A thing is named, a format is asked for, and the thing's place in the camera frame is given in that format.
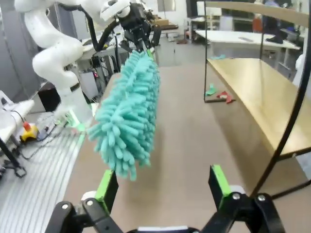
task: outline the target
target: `microfiber duster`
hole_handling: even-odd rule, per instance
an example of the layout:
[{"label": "microfiber duster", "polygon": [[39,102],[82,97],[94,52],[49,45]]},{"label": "microfiber duster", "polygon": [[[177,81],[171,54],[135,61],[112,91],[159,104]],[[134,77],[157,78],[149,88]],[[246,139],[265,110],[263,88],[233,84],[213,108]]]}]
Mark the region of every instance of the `microfiber duster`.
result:
[{"label": "microfiber duster", "polygon": [[134,51],[114,80],[109,96],[88,130],[97,140],[95,151],[118,176],[136,180],[136,167],[150,166],[156,124],[160,77],[147,53]]}]

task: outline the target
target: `red object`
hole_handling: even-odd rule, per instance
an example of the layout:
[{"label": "red object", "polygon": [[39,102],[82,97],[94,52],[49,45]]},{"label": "red object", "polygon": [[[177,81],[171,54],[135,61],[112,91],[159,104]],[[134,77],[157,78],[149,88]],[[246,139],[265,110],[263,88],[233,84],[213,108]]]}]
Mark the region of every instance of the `red object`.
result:
[{"label": "red object", "polygon": [[231,95],[227,95],[226,103],[229,104],[229,103],[232,103],[232,102],[233,102],[232,96]]},{"label": "red object", "polygon": [[262,32],[262,22],[260,18],[253,19],[253,32],[255,33]]},{"label": "red object", "polygon": [[217,95],[217,98],[224,98],[226,99],[226,103],[229,104],[229,103],[232,103],[233,102],[233,98],[231,95],[229,95],[226,91],[223,91],[222,93],[218,94]]},{"label": "red object", "polygon": [[228,93],[226,91],[223,91],[222,93],[218,94],[216,97],[221,98],[222,96],[228,96]]},{"label": "red object", "polygon": [[28,123],[28,122],[24,122],[24,129],[27,131],[27,132],[29,132],[30,130],[31,130],[31,126],[30,126],[30,124]]}]

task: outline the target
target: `cardboard box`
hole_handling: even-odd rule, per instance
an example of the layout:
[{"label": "cardboard box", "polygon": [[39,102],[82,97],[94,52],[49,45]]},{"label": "cardboard box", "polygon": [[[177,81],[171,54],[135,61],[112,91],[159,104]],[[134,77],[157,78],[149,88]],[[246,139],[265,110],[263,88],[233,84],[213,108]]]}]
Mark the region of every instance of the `cardboard box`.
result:
[{"label": "cardboard box", "polygon": [[169,25],[169,20],[168,19],[156,19],[155,21],[152,22],[152,24],[154,25],[159,25],[159,26],[165,26],[165,25]]}]

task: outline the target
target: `shelf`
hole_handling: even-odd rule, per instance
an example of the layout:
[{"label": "shelf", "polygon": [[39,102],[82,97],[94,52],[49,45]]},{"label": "shelf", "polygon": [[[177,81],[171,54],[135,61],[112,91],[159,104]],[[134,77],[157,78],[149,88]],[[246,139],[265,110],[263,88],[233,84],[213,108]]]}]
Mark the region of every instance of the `shelf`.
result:
[{"label": "shelf", "polygon": [[[258,124],[270,152],[276,150],[290,118],[297,87],[260,59],[208,60],[230,92]],[[305,98],[282,155],[311,148],[311,102]]]}]

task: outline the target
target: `robot end effector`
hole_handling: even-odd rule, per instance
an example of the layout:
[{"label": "robot end effector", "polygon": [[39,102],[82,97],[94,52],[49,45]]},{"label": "robot end effector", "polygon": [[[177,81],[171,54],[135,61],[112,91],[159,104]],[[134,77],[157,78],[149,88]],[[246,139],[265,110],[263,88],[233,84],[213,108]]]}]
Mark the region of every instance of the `robot end effector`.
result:
[{"label": "robot end effector", "polygon": [[[142,4],[131,3],[130,0],[110,0],[102,7],[101,18],[108,21],[113,17],[118,17],[125,38],[135,44],[138,52],[143,51],[143,44],[146,49],[159,44],[161,29],[148,22],[152,19],[152,14],[145,11]],[[151,31],[154,31],[154,36],[150,41]]]}]

